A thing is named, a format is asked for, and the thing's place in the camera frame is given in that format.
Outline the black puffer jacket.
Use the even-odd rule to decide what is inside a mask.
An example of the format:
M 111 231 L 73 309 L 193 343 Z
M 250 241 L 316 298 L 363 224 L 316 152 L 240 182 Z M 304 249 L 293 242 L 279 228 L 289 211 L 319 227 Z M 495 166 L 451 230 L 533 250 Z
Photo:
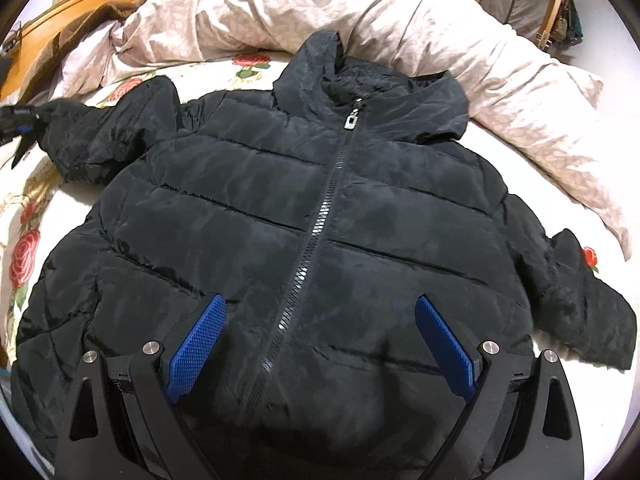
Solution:
M 267 91 L 182 102 L 156 76 L 112 107 L 37 113 L 62 177 L 101 188 L 18 326 L 12 410 L 43 456 L 84 353 L 135 352 L 212 292 L 226 326 L 179 408 L 226 479 L 416 478 L 461 408 L 421 296 L 510 352 L 543 330 L 631 366 L 631 306 L 461 144 L 468 101 L 446 73 L 351 58 L 322 30 Z

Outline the brown blanket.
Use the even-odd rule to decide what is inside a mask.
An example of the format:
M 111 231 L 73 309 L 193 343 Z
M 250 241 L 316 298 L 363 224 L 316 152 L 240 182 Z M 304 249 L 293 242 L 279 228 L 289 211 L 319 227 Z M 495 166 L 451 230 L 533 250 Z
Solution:
M 146 0 L 109 1 L 88 11 L 65 25 L 40 51 L 23 78 L 18 102 L 25 104 L 50 84 L 66 55 L 81 40 L 106 22 L 122 22 L 137 11 Z

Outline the wooden headboard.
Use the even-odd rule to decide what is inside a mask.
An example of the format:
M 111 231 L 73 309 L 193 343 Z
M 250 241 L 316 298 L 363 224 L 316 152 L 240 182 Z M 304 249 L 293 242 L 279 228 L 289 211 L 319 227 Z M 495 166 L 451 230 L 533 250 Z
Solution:
M 44 47 L 66 25 L 82 14 L 109 2 L 138 2 L 141 0 L 61 0 L 39 16 L 21 25 L 17 33 L 17 46 L 10 53 L 12 63 L 1 86 L 2 99 L 21 87 L 27 70 L 35 63 Z

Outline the white rose print bedsheet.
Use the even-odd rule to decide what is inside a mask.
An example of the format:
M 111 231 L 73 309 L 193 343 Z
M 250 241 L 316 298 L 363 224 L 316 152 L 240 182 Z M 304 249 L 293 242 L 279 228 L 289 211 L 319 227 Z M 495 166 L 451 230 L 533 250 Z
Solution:
M 227 89 L 271 88 L 288 62 L 279 53 L 243 55 L 208 63 L 165 68 L 183 101 Z M 470 122 L 462 143 L 488 159 L 510 191 L 533 209 L 548 234 L 569 228 L 598 257 L 599 278 L 634 298 L 634 265 L 623 257 L 614 235 L 600 218 L 561 191 L 509 144 L 476 122 Z M 37 281 L 44 259 L 58 241 L 85 219 L 99 191 L 88 185 L 65 184 L 47 155 L 33 148 L 17 167 L 11 158 L 17 145 L 1 149 L 1 316 L 6 351 L 14 351 L 17 323 Z M 585 450 L 585 474 L 593 479 L 604 468 L 639 413 L 636 370 L 619 372 L 578 360 L 560 349 L 578 411 Z

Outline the pink beige duvet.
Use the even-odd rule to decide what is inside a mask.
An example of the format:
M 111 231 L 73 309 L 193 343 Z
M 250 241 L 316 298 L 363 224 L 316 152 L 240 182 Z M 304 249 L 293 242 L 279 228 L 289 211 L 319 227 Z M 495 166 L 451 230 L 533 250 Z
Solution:
M 630 214 L 599 134 L 602 82 L 499 23 L 474 0 L 146 0 L 64 55 L 54 98 L 149 67 L 249 50 L 296 52 L 320 29 L 344 50 L 409 76 L 448 72 L 471 116 L 519 148 L 631 250 Z

